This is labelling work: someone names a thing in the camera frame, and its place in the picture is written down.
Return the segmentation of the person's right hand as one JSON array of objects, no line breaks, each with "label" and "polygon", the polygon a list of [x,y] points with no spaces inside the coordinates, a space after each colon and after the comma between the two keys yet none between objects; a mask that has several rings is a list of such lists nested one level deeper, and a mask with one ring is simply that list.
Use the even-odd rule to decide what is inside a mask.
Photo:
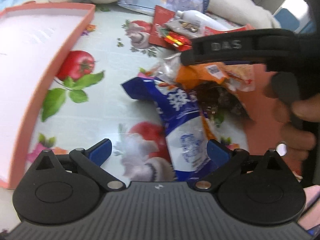
[{"label": "person's right hand", "polygon": [[273,108],[275,120],[283,126],[280,135],[286,143],[285,157],[304,161],[309,152],[316,147],[317,138],[314,132],[308,131],[307,123],[319,123],[319,94],[286,105],[280,99],[275,101]]}]

